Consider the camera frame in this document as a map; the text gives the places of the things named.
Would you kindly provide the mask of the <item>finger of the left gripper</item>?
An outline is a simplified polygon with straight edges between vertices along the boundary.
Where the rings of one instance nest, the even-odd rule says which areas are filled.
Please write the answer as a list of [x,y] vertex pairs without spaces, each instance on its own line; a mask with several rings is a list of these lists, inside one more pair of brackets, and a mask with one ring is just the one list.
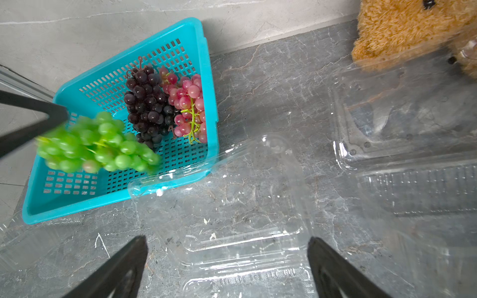
[[1,91],[1,158],[68,120],[67,108]]

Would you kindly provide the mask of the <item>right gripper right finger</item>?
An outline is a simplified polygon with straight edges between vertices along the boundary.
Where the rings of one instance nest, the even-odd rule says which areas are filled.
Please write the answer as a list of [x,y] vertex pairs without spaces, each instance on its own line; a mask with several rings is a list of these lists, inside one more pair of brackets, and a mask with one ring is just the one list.
[[390,296],[321,238],[310,238],[307,257],[320,298],[388,298]]

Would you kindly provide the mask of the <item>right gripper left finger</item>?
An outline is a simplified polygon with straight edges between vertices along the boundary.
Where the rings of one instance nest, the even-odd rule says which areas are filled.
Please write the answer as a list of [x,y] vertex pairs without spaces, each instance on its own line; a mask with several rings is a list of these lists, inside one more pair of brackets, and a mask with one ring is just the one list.
[[136,298],[148,257],[145,235],[134,237],[66,298]]

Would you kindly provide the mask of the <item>green grape bunch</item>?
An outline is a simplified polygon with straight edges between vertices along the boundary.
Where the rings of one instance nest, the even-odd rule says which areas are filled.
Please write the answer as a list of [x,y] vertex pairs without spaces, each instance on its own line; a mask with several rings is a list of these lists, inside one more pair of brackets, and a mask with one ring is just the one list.
[[123,121],[113,119],[108,112],[101,112],[94,119],[79,117],[37,137],[37,155],[50,169],[66,173],[159,170],[161,157],[153,146],[124,129]]

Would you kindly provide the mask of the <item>teal plastic basket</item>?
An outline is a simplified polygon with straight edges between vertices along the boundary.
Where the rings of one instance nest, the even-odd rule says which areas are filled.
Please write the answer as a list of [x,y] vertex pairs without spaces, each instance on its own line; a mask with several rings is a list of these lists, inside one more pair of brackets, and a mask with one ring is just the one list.
[[[137,45],[100,63],[98,66],[65,83],[53,98],[67,108],[70,122],[81,117],[92,118],[109,112],[114,119],[126,121],[127,70],[144,62],[155,68],[167,67],[177,76],[199,74],[204,90],[207,143],[190,144],[184,138],[164,138],[158,153],[162,158],[161,174],[167,177],[164,187],[185,186],[202,179],[190,174],[178,180],[172,176],[181,169],[215,160],[219,154],[216,95],[207,39],[199,19],[189,17],[145,39]],[[33,225],[107,206],[130,199],[127,187],[142,177],[134,170],[64,173],[47,167],[37,157],[32,167],[22,208],[25,223]]]

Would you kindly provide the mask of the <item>clear clamshell container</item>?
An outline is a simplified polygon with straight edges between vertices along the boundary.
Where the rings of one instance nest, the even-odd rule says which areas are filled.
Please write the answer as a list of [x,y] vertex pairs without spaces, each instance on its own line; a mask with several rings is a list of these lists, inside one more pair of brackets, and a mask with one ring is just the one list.
[[336,160],[423,298],[477,295],[477,41],[329,78]]
[[314,298],[303,170],[287,139],[246,140],[132,181],[139,216],[180,273],[178,298]]

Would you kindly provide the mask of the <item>red grape bunch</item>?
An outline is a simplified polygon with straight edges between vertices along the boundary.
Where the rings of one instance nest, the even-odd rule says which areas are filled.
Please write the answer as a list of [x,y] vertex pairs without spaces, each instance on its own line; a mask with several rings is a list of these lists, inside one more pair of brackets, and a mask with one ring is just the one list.
[[199,74],[178,77],[165,67],[159,69],[161,87],[168,103],[175,108],[170,129],[174,138],[185,138],[190,144],[207,143],[206,113],[202,81]]

